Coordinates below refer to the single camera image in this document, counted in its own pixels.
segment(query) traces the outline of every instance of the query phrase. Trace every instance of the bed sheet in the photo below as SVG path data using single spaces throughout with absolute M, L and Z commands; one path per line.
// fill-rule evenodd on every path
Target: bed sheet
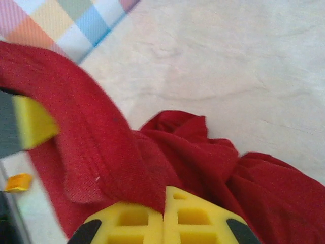
M 142 0 L 81 67 L 134 129 L 165 109 L 205 115 L 210 137 L 325 184 L 324 21 L 323 1 Z M 17 198 L 32 242 L 64 243 L 27 155 L 3 162 L 35 176 Z

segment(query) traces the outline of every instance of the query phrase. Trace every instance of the yellow plastic object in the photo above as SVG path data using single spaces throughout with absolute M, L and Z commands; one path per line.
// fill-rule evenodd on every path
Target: yellow plastic object
M 118 202 L 90 216 L 102 224 L 91 244 L 159 244 L 163 238 L 163 217 L 141 205 Z
M 162 214 L 150 208 L 116 203 L 85 221 L 84 226 L 91 221 L 102 222 L 91 242 L 85 243 L 238 244 L 234 232 L 227 224 L 229 219 L 248 228 L 240 216 L 179 188 L 167 187 L 164 219 Z M 79 242 L 75 238 L 69 243 Z
M 23 149 L 32 149 L 58 134 L 54 119 L 37 101 L 13 96 L 19 136 Z
M 30 187 L 32 176 L 27 173 L 17 174 L 9 177 L 5 192 L 27 191 Z

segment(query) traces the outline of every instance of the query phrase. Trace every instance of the red cloth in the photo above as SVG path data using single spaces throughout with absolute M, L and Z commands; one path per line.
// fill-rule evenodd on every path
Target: red cloth
M 272 156 L 239 157 L 203 116 L 164 111 L 140 131 L 96 83 L 51 51 L 0 42 L 0 87 L 41 102 L 60 134 L 31 150 L 68 236 L 116 201 L 160 212 L 177 186 L 241 215 L 264 243 L 325 243 L 325 187 Z

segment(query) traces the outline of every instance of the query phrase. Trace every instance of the checkered blanket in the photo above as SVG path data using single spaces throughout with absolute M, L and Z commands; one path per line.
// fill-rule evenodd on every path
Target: checkered blanket
M 138 0 L 0 0 L 0 40 L 79 63 Z

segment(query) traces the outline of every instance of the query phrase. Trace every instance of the white sheet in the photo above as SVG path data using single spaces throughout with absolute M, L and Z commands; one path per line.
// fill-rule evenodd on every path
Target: white sheet
M 206 115 L 210 137 L 325 184 L 324 24 L 324 1 L 142 0 L 81 66 L 135 129 L 164 109 Z M 34 243 L 66 242 L 25 154 L 4 165 L 36 177 L 18 198 Z

